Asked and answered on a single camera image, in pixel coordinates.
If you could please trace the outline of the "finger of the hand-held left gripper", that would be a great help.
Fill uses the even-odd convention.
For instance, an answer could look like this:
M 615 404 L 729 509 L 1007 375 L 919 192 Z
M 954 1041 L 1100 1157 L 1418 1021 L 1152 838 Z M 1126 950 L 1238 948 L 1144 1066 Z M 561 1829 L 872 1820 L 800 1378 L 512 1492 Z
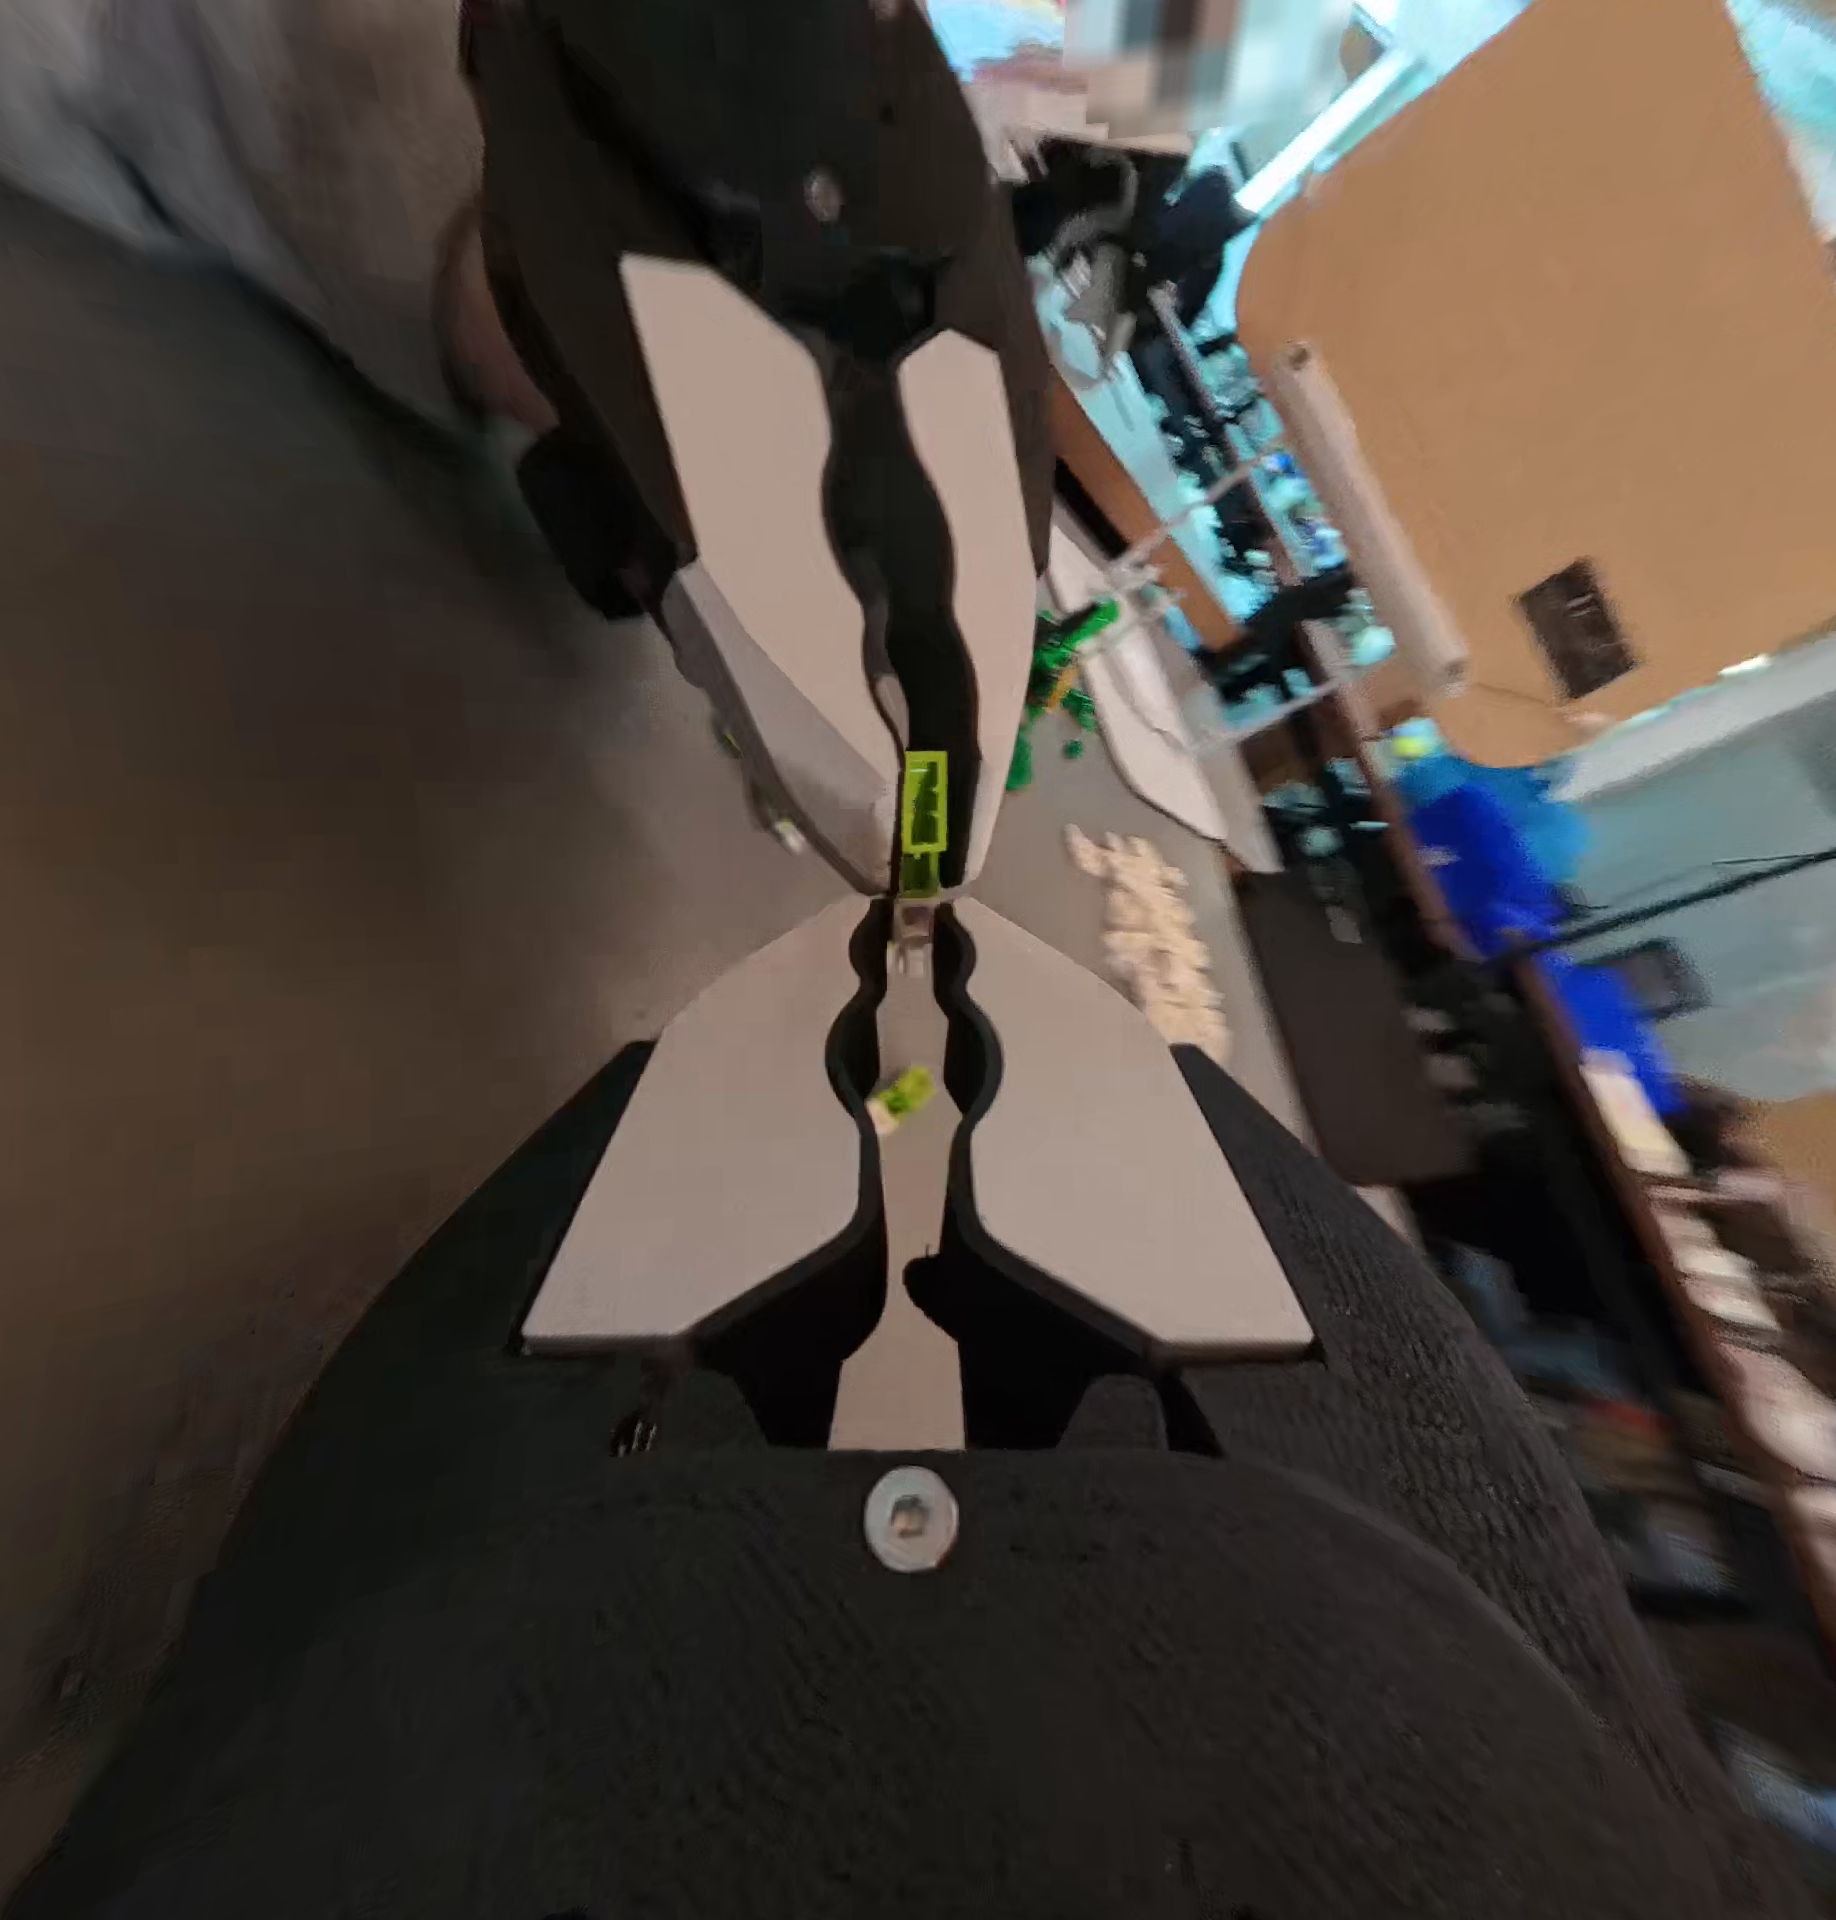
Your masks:
M 952 756 L 945 890 L 970 887 L 992 846 L 1021 727 L 1039 564 L 1006 368 L 995 350 L 941 331 L 889 381 L 879 455 L 882 528 L 879 636 L 899 689 L 899 816 L 907 750 Z
M 824 368 L 704 265 L 630 253 L 620 282 L 691 524 L 662 630 L 754 798 L 848 887 L 887 898 L 909 710 L 880 569 L 851 579 L 832 534 Z

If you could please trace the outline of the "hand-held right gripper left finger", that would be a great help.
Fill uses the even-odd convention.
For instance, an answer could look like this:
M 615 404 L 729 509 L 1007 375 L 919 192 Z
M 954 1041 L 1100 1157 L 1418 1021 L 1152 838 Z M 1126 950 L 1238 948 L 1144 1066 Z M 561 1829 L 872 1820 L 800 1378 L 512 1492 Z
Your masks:
M 886 900 L 843 900 L 669 1021 L 525 1311 L 525 1356 L 714 1374 L 770 1444 L 830 1444 L 889 1293 L 867 1114 L 889 928 Z

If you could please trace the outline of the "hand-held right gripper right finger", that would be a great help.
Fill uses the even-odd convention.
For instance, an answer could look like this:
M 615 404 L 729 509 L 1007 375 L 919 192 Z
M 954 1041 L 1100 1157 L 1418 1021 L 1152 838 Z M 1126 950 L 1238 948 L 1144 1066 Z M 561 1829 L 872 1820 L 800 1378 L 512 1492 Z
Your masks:
M 980 900 L 935 919 L 958 1110 L 938 1246 L 907 1273 L 954 1341 L 964 1440 L 1043 1450 L 1098 1380 L 1209 1450 L 1193 1370 L 1301 1363 L 1318 1333 L 1203 1093 L 1236 1084 Z

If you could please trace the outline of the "lime green toy brick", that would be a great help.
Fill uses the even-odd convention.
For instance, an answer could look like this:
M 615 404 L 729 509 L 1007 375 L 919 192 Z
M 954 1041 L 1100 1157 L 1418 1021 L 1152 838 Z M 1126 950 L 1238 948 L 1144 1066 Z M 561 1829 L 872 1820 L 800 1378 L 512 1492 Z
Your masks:
M 936 900 L 952 858 L 952 756 L 907 750 L 899 816 L 899 900 Z

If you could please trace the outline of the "person's left hand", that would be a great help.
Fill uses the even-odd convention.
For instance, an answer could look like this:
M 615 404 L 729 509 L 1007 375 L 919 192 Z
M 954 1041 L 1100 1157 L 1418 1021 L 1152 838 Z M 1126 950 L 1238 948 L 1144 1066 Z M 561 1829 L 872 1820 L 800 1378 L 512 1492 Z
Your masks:
M 434 275 L 438 362 L 452 405 L 473 425 L 501 425 L 535 442 L 557 414 L 505 333 L 472 199 L 446 226 Z

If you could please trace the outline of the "heap of green toy bricks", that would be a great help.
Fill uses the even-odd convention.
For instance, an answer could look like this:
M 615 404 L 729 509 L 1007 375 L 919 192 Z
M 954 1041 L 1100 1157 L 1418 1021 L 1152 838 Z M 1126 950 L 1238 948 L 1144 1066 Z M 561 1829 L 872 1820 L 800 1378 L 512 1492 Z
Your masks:
M 1066 714 L 1074 735 L 1063 747 L 1066 759 L 1085 752 L 1085 739 L 1100 734 L 1098 706 L 1085 683 L 1085 658 L 1095 642 L 1113 632 L 1120 620 L 1115 598 L 1091 600 L 1071 614 L 1038 610 L 1027 675 L 1027 697 L 1009 759 L 1007 793 L 1033 783 L 1033 734 L 1051 714 Z

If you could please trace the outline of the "heap of white toy bricks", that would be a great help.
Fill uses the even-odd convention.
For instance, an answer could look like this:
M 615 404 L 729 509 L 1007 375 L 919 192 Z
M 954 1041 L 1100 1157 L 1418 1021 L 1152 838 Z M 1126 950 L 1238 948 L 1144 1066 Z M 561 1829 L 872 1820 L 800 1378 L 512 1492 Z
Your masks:
M 1200 936 L 1187 877 L 1146 838 L 1088 837 L 1066 827 L 1074 869 L 1102 887 L 1102 955 L 1107 980 L 1171 1045 L 1232 1064 L 1235 1036 Z

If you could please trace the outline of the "white paper sheet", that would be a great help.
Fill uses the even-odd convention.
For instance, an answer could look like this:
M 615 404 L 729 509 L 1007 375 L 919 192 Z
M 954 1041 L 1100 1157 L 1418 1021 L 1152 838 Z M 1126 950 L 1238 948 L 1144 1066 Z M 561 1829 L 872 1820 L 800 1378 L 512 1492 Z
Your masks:
M 1053 511 L 1043 605 L 1115 620 L 1081 646 L 1078 678 L 1126 784 L 1151 808 L 1222 849 L 1247 877 L 1282 875 L 1280 845 L 1213 689 L 1178 644 L 1174 593 L 1140 553 L 1107 560 L 1066 509 Z

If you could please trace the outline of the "blue bag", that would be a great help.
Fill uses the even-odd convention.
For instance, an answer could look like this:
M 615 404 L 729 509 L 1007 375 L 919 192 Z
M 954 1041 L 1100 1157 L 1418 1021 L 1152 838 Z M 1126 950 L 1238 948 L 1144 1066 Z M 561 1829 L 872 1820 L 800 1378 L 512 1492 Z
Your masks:
M 1403 756 L 1394 790 L 1451 917 L 1493 961 L 1555 932 L 1571 917 L 1586 823 L 1558 793 L 1559 767 L 1487 767 L 1446 750 Z M 1657 1029 L 1627 984 L 1565 950 L 1535 970 L 1567 1011 L 1581 1053 L 1617 1055 L 1663 1119 L 1679 1117 L 1685 1088 Z

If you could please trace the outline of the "brown cardboard box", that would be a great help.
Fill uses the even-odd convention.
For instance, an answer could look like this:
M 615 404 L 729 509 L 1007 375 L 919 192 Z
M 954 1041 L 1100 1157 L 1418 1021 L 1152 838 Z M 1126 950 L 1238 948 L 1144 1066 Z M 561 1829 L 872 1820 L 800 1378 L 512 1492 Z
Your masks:
M 1836 621 L 1836 268 L 1724 5 L 1529 5 L 1253 232 L 1236 321 L 1459 756 Z

